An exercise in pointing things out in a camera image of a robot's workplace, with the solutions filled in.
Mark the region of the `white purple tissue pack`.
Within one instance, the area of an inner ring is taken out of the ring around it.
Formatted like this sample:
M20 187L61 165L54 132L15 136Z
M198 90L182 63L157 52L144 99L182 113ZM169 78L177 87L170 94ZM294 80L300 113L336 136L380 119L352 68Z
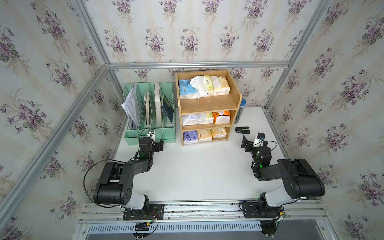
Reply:
M203 120L201 114L182 115L182 126L199 125Z

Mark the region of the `white yellow tissue pack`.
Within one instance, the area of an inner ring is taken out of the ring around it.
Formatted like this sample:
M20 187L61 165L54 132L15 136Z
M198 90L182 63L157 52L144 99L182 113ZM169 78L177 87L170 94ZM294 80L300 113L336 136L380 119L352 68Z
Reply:
M212 112L198 114L197 120L199 125L213 124L214 115Z

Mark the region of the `blue tissue pack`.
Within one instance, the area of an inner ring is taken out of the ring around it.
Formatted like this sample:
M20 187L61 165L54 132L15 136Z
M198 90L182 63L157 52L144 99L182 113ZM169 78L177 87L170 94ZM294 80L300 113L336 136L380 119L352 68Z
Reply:
M179 93L182 100L197 99L197 89L191 85L190 80L179 80Z

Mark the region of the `orange-yellow tissue pack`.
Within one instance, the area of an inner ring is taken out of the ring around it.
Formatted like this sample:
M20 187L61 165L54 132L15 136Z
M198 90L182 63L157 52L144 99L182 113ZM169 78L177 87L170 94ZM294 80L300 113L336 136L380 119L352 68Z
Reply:
M225 96L230 93L231 88L226 77L212 76L211 79L214 87L213 96Z

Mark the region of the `yellow-green tissue pack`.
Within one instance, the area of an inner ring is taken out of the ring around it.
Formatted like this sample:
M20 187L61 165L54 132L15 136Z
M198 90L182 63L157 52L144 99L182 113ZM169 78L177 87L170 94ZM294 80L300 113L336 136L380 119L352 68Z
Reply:
M197 90L197 99L212 97L214 86L211 76L196 76L191 79L191 86Z

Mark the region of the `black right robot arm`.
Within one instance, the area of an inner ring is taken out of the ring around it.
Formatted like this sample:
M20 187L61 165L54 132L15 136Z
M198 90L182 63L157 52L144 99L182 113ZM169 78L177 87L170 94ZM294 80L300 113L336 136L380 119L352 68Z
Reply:
M283 184L258 199L261 209L281 207L300 198L316 198L325 194L325 185L305 159L280 159L272 165L272 151L264 135L257 143L243 136L241 148L252 155L251 169L258 181L281 179Z

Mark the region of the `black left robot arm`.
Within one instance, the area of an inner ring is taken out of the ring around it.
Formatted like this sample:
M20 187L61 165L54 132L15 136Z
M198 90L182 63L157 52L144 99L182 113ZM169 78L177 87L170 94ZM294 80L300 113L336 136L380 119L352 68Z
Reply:
M155 142L150 137L139 140L139 150L127 162L109 160L101 173L93 194L93 202L103 207L118 205L147 214L149 198L133 191L134 176L146 173L153 166L154 153L163 151L164 141Z

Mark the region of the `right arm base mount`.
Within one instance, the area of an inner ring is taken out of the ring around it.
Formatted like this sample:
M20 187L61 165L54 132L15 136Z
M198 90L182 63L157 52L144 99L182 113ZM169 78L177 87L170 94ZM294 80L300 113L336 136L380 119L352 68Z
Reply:
M276 219L283 212L284 207L270 207L265 202L240 202L239 208L243 212L246 219Z

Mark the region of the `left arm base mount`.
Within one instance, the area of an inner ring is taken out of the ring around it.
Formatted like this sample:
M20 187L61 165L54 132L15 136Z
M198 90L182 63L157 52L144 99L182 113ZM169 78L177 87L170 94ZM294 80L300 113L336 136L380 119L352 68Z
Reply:
M149 204L145 205L141 210L132 210L127 207L121 207L123 211L124 221L133 220L162 220L164 218L165 205L164 204Z

